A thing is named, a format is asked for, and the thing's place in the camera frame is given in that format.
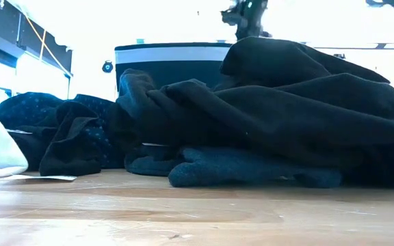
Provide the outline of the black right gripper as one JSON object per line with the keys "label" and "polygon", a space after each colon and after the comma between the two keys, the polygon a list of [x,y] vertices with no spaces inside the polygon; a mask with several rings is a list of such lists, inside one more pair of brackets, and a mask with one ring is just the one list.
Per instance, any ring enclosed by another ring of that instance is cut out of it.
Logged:
{"label": "black right gripper", "polygon": [[267,4],[268,0],[235,0],[232,6],[220,12],[222,22],[236,26],[237,40],[247,37],[271,38],[272,35],[263,30],[261,23]]}

